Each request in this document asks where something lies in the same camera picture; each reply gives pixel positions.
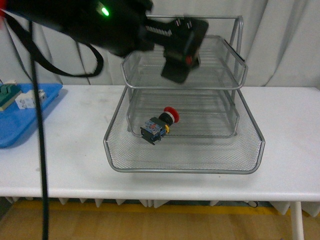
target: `red light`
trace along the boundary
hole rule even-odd
[[[186,56],[185,58],[185,63],[187,65],[191,65],[192,64],[192,56]]]

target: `black strap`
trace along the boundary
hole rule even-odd
[[[93,73],[85,73],[85,74],[69,74],[67,72],[64,72],[60,70],[59,68],[56,68],[53,66],[41,53],[37,45],[32,40],[32,37],[28,31],[26,31],[20,23],[14,19],[12,16],[5,13],[5,18],[10,26],[10,28],[14,31],[16,36],[19,38],[23,46],[27,49],[27,51],[30,53],[30,55],[33,57],[33,59],[38,62],[42,67],[44,67],[46,70],[54,73],[59,74],[66,77],[74,77],[74,78],[91,78],[98,76],[103,67],[104,67],[104,58],[102,55],[90,44],[85,44],[94,54],[97,64],[95,71]]]

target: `metal frame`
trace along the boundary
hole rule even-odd
[[[243,106],[248,114],[248,116],[251,119],[251,122],[257,132],[257,134],[260,137],[261,140],[261,145],[260,145],[260,149],[259,149],[259,155],[256,161],[256,164],[254,166],[253,169],[251,170],[211,170],[211,169],[136,169],[136,168],[126,168],[126,169],[122,169],[122,168],[117,168],[114,166],[113,161],[112,161],[112,156],[110,153],[110,148],[109,148],[109,144],[108,144],[108,137],[110,135],[111,129],[115,123],[116,117],[119,113],[119,109],[123,103],[124,97],[127,93],[128,87],[125,87],[123,90],[123,93],[121,95],[120,101],[116,107],[115,113],[111,119],[111,122],[109,124],[109,127],[105,133],[104,139],[103,139],[103,145],[104,145],[104,149],[106,152],[106,156],[107,156],[107,160],[111,166],[112,169],[114,169],[117,172],[121,172],[121,173],[181,173],[181,174],[235,174],[235,175],[247,175],[247,174],[252,174],[254,173],[260,166],[261,164],[261,160],[262,160],[262,156],[263,156],[263,151],[264,151],[264,147],[265,147],[265,138],[263,137],[257,122],[255,121],[251,111],[249,110],[249,107],[241,93],[240,90],[237,90],[239,97],[243,103]]]

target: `black cable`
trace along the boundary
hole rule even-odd
[[[79,55],[79,58],[80,58],[80,61],[81,61],[81,64],[82,64],[82,68],[83,68],[83,70],[84,70],[84,73],[87,74],[86,69],[85,69],[85,64],[84,64],[84,61],[83,61],[83,59],[82,59],[82,54],[81,54],[79,42],[76,41],[76,42],[75,42],[75,46],[76,46],[76,50],[78,51],[78,55]],[[89,77],[86,77],[86,80],[88,81],[88,84],[91,85],[91,82],[90,82]]]
[[[33,36],[33,23],[29,21],[29,32],[31,37]],[[45,147],[45,135],[43,126],[43,116],[41,111],[41,104],[39,99],[39,88],[37,81],[37,70],[36,62],[31,57],[31,73],[32,73],[32,84],[35,97],[35,109],[38,122],[39,130],[39,149],[40,149],[40,166],[41,166],[41,183],[42,183],[42,208],[43,208],[43,219],[42,219],[42,240],[49,239],[49,198],[48,198],[48,184],[47,184],[47,167],[46,167],[46,147]]]

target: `wire mesh tray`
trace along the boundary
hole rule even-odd
[[[129,130],[141,137],[140,127],[167,106],[178,111],[180,120],[166,138],[230,138],[236,133],[238,111],[228,91],[221,90],[136,89],[126,115]]]
[[[246,80],[248,67],[220,36],[206,36],[199,50],[200,67],[190,72],[183,84],[161,77],[165,65],[163,47],[133,52],[122,63],[125,84],[133,89],[236,90]]]
[[[125,88],[104,136],[110,166],[118,172],[250,174],[261,163],[265,140],[238,90],[237,134],[229,138],[164,137],[155,145],[128,131]]]

